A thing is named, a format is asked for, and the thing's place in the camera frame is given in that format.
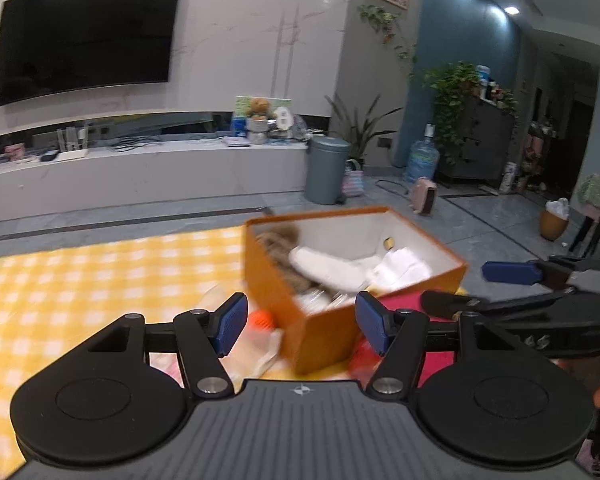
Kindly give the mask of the round white towel pad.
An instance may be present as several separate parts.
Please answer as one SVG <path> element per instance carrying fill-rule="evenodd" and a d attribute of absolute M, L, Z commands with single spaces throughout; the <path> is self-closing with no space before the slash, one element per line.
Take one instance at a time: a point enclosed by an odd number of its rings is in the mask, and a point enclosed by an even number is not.
<path fill-rule="evenodd" d="M 289 256 L 291 265 L 309 280 L 325 288 L 357 294 L 363 290 L 376 290 L 368 286 L 367 272 L 376 263 L 374 258 L 345 259 L 298 246 Z"/>

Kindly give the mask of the brown fuzzy plush cloth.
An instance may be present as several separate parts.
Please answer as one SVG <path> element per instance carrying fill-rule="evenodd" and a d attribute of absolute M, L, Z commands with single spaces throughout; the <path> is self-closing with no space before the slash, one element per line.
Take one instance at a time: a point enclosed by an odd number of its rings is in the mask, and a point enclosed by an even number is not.
<path fill-rule="evenodd" d="M 268 258 L 274 262 L 274 266 L 295 294 L 303 294 L 316 286 L 314 281 L 291 265 L 289 256 L 298 246 L 299 236 L 298 228 L 290 223 L 276 224 L 256 236 Z"/>

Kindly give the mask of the white tissue cloth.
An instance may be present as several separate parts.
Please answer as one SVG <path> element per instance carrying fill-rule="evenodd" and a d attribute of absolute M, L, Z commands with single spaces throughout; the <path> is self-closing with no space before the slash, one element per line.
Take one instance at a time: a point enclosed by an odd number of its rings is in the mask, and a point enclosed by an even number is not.
<path fill-rule="evenodd" d="M 382 292 L 395 292 L 431 277 L 428 264 L 408 248 L 389 250 L 367 272 L 368 286 Z"/>

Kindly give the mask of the orange basket with white bag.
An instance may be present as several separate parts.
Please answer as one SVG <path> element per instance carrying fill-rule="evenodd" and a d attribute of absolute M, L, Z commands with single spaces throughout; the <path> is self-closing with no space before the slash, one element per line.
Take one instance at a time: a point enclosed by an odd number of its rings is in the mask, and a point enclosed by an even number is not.
<path fill-rule="evenodd" d="M 565 197 L 548 200 L 540 215 L 540 235 L 554 242 L 564 234 L 569 223 L 570 203 Z"/>

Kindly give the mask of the orange ball in mesh bag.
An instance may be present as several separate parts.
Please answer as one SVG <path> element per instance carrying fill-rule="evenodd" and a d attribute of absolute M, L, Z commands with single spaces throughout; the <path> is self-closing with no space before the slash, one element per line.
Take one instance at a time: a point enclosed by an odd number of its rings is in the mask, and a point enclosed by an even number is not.
<path fill-rule="evenodd" d="M 230 354 L 221 360 L 235 385 L 244 379 L 260 378 L 277 361 L 283 331 L 274 318 L 263 310 L 252 310 L 247 325 L 238 337 Z"/>

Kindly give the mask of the pink small heater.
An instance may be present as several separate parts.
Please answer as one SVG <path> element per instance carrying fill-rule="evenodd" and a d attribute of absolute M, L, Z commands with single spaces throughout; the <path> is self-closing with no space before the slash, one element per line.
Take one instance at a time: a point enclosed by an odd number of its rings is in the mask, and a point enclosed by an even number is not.
<path fill-rule="evenodd" d="M 437 197 L 437 185 L 425 177 L 416 180 L 411 190 L 412 209 L 415 214 L 429 216 Z"/>

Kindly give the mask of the blue water bottle jug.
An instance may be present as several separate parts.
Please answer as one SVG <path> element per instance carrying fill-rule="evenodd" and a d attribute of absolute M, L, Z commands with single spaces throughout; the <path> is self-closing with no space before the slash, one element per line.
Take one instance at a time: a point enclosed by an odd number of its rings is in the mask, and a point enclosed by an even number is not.
<path fill-rule="evenodd" d="M 405 181 L 414 184 L 418 179 L 431 180 L 437 169 L 440 153 L 434 143 L 434 125 L 427 124 L 424 137 L 416 141 L 406 165 Z"/>

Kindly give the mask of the small pastel handbag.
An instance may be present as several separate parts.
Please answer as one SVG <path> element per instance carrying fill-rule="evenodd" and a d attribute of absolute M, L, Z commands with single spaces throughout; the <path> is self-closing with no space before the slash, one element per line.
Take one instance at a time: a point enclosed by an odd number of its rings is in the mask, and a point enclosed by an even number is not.
<path fill-rule="evenodd" d="M 344 167 L 342 194 L 347 198 L 364 194 L 364 171 L 361 164 L 354 158 L 349 158 Z"/>

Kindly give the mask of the dark cabinet with plants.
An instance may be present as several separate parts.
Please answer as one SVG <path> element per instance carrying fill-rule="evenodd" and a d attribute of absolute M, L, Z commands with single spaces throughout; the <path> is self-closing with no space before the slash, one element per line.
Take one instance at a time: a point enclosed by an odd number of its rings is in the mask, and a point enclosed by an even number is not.
<path fill-rule="evenodd" d="M 518 126 L 513 92 L 501 87 L 484 65 L 455 62 L 428 70 L 436 176 L 445 181 L 495 182 L 501 177 L 509 141 Z"/>

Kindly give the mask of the grey trash bin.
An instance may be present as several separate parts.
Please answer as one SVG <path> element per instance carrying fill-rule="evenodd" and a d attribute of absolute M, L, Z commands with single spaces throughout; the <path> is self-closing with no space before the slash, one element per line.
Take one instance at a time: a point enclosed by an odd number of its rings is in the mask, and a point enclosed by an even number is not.
<path fill-rule="evenodd" d="M 342 195 L 342 181 L 351 145 L 331 136 L 312 136 L 308 144 L 308 169 L 304 196 L 312 203 L 335 205 Z"/>

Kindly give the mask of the potted long-leaf plant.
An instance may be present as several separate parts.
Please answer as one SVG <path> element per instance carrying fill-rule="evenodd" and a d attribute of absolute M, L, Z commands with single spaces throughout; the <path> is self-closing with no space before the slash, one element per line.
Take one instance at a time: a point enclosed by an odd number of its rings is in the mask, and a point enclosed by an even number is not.
<path fill-rule="evenodd" d="M 365 153 L 370 142 L 381 136 L 396 133 L 396 129 L 381 128 L 380 123 L 398 114 L 402 107 L 395 107 L 388 110 L 388 112 L 377 113 L 376 107 L 380 98 L 380 94 L 375 96 L 366 112 L 362 114 L 357 107 L 348 110 L 338 94 L 335 94 L 332 98 L 326 96 L 326 101 L 332 112 L 327 134 L 348 142 L 350 145 L 349 157 L 361 165 L 365 164 Z"/>

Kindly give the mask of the white wifi router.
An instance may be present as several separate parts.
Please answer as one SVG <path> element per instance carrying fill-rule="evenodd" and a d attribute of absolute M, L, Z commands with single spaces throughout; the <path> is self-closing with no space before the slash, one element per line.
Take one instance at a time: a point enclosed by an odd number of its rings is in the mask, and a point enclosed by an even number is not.
<path fill-rule="evenodd" d="M 67 127 L 56 130 L 59 153 L 58 162 L 84 158 L 88 152 L 87 128 Z"/>

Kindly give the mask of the teddy bear on console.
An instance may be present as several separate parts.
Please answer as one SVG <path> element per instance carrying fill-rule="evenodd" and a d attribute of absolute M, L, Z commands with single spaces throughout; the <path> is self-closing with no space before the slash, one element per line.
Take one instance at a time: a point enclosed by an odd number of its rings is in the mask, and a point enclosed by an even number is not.
<path fill-rule="evenodd" d="M 265 144 L 268 140 L 268 121 L 273 118 L 271 102 L 265 98 L 251 98 L 246 113 L 246 129 L 252 144 Z"/>

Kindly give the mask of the white TV console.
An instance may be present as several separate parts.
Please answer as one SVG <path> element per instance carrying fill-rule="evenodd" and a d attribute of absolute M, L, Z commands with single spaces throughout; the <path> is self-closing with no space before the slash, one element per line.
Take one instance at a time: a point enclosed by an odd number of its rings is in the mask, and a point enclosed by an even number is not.
<path fill-rule="evenodd" d="M 306 180 L 303 144 L 230 148 L 220 140 L 93 148 L 81 158 L 0 167 L 0 222 L 44 214 L 296 192 Z"/>

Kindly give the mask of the black wall television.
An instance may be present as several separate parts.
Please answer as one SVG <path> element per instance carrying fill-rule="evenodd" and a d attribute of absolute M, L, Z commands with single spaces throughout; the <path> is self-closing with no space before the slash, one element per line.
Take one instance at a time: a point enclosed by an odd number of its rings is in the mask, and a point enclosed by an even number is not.
<path fill-rule="evenodd" d="M 7 0 L 0 107 L 52 94 L 168 81 L 178 0 Z"/>

